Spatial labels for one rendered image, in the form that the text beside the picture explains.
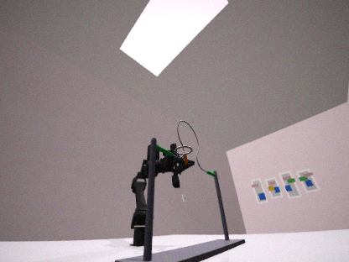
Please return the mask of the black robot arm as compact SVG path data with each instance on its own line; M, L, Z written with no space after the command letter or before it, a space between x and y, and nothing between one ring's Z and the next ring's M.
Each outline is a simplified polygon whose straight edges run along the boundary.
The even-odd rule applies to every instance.
M145 225L145 220L146 220L147 204L144 196L144 191L146 186L145 178L148 178L150 145L148 146L147 159L143 160L141 170L140 172L137 172L137 175L133 178L133 183L131 186L133 193L136 195L137 207L135 209L135 212L133 213L133 220L131 223L131 229L134 229L134 235L133 235L133 244L130 244L130 245L136 246L136 247L144 246L145 227L134 227L134 226ZM163 153L163 156L164 158L161 158L161 161L164 162L163 170L173 170L170 168L174 167L175 165L174 156L169 156L165 153ZM159 173L158 162L159 162L159 151L156 150L155 177L157 177ZM144 181L137 181L138 179L144 179Z

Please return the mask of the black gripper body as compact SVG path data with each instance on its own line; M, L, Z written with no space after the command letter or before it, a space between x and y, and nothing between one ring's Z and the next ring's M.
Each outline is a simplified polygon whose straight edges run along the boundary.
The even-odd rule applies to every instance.
M170 145L171 153L173 153L173 155L178 157L178 155L175 153L176 148L177 148L176 144ZM178 174L180 172L179 172L179 166L177 166L177 164L179 164L178 158L174 157L174 167L170 168L173 170L163 170L164 162L161 161L161 159L158 162L159 173L163 173L163 174L165 174L166 172L174 173L174 175L172 176L172 184L173 184L174 188L180 187L180 181L179 181L179 177L178 177Z

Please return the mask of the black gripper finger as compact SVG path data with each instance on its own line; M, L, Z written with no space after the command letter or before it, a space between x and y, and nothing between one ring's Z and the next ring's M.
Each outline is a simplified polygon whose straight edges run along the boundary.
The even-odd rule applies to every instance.
M185 164L185 165L180 165L179 164L179 172L181 175L181 172L183 172L184 170L190 168L191 166L195 165L195 163L190 163L190 164Z
M183 159L183 158L178 159L178 161L179 161L179 164L180 164L180 165L185 165L185 161L184 161L184 159ZM195 163L195 162L194 162L194 161L192 161L192 160L188 160L188 163L190 164L190 163Z

